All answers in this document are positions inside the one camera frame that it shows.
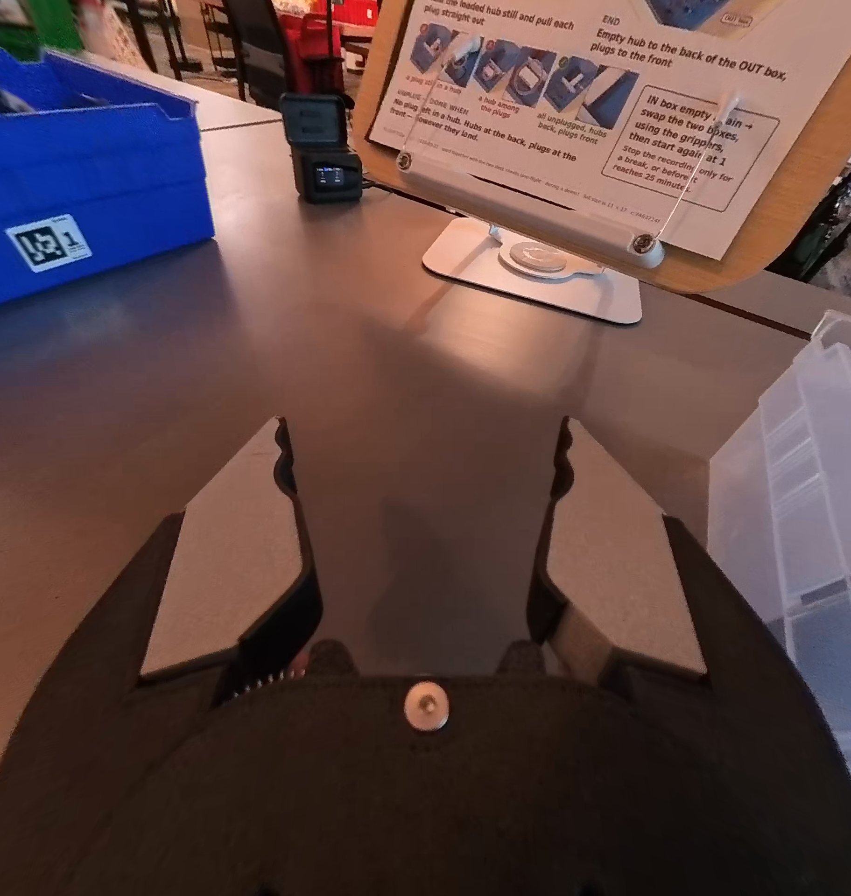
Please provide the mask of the instruction sheet on wooden stand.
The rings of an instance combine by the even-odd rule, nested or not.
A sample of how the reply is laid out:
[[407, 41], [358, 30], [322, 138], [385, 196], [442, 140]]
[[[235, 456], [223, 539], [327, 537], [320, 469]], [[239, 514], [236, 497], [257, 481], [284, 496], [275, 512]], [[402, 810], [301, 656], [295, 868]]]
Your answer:
[[426, 250], [429, 273], [620, 325], [642, 319], [640, 283], [699, 293], [776, 260], [812, 217], [851, 155], [851, 56], [780, 162], [719, 261], [607, 218], [395, 151], [370, 137], [413, 2], [382, 2], [353, 140], [370, 177], [452, 212]]

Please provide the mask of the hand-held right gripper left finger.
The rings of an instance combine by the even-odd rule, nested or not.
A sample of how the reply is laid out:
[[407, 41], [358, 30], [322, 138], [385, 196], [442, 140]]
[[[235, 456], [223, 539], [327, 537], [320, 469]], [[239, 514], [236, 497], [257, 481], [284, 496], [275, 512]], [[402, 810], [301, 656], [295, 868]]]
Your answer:
[[274, 417], [177, 514], [141, 679], [279, 679], [316, 633], [323, 599], [294, 461]]

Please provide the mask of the black office chair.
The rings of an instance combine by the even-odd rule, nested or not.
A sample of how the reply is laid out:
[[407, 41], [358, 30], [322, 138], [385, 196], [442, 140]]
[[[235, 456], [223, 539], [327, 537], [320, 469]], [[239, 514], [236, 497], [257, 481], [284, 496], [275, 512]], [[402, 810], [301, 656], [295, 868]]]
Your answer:
[[240, 79], [258, 106], [278, 111], [289, 87], [287, 44], [270, 1], [224, 1]]

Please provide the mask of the red bag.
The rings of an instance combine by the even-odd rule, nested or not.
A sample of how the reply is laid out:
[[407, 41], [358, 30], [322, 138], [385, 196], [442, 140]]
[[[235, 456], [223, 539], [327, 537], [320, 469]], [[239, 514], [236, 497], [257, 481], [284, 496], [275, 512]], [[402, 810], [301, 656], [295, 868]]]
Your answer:
[[286, 90], [346, 95], [340, 27], [373, 28], [378, 3], [278, 2], [274, 3], [274, 10], [286, 43]]

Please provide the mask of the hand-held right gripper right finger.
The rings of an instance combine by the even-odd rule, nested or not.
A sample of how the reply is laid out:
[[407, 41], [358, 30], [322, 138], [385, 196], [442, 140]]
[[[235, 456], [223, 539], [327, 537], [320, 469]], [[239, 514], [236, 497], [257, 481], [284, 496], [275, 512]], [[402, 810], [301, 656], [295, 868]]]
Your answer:
[[553, 463], [527, 597], [532, 641], [584, 684], [623, 666], [704, 678], [661, 508], [575, 418], [562, 420]]

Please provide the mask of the blue plastic bin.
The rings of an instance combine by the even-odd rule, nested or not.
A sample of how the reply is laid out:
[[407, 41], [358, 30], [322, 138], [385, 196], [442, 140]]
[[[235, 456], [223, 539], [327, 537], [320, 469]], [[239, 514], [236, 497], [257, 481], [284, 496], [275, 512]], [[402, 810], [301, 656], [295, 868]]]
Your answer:
[[214, 235], [194, 101], [0, 49], [0, 305]]

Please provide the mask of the clear plastic organizer box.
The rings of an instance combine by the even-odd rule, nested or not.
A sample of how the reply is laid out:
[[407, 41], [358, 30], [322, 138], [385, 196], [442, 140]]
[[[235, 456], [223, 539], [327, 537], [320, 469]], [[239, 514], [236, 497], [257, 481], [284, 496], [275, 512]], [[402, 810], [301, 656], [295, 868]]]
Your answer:
[[707, 543], [810, 687], [851, 774], [851, 316], [823, 315], [712, 458]]

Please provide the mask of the printed instruction sheet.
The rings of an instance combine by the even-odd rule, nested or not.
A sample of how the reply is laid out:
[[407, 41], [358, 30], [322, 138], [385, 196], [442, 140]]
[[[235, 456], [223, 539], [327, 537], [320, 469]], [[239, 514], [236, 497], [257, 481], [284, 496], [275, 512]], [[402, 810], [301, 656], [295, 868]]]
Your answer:
[[719, 261], [851, 56], [851, 1], [413, 2], [369, 136]]

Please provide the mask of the black battery charging case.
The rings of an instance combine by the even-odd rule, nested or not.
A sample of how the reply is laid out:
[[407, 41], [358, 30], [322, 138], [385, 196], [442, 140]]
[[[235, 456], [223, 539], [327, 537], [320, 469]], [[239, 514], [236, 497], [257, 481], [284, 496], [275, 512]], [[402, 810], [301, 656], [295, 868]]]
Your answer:
[[299, 198], [313, 205], [358, 202], [364, 172], [349, 147], [345, 96], [286, 92], [279, 106]]

